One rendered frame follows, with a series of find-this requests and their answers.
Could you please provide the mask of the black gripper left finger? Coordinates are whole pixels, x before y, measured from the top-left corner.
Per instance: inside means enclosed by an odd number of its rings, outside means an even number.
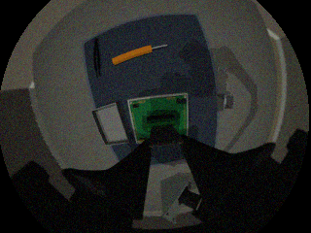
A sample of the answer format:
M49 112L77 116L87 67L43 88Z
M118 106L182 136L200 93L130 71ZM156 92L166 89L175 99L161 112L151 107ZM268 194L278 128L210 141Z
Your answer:
M63 168L61 170L63 178L66 178L74 189L117 203L120 209L133 216L132 220L143 220L152 160L149 139L145 139L131 154L109 170L79 171L74 168Z

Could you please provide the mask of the green circuit board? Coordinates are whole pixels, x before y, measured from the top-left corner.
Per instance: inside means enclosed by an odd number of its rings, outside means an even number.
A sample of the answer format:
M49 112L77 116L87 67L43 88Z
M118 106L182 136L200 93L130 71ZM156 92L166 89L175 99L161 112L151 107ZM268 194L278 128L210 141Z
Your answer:
M187 136L187 101L176 102L176 98L187 100L187 96L171 96L151 98L151 100L129 101L137 143L139 143L139 137L145 137L145 139L151 137L148 131L148 117L167 116L167 114L174 116L176 131L180 135ZM133 104L139 104L139 108L133 109Z

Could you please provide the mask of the dark blue work mat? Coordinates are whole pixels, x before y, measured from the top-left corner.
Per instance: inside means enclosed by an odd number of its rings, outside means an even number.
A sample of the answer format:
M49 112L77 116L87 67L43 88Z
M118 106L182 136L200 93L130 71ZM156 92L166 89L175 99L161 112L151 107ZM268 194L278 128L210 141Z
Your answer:
M100 54L100 75L94 71L94 38ZM86 85L93 109L120 102L129 144L109 145L118 163L136 144L127 105L128 98L164 93L188 94L188 137L216 148L219 133L218 77L213 51L199 14L158 13L124 20L105 28L82 44ZM167 46L166 46L167 44ZM153 53L136 55L114 65L112 59L146 46ZM184 162L180 144L152 148L151 167Z

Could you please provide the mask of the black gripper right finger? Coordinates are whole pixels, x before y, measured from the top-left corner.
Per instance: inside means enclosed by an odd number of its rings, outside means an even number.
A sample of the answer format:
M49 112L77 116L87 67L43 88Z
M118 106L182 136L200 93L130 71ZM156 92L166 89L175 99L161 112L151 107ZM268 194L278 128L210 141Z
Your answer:
M202 144L201 141L182 135L180 144L183 156L194 177L198 193L205 203L206 213L219 209L219 203L237 186L246 172L259 166L275 151L276 143L265 143L259 148L240 151L238 154L226 152Z

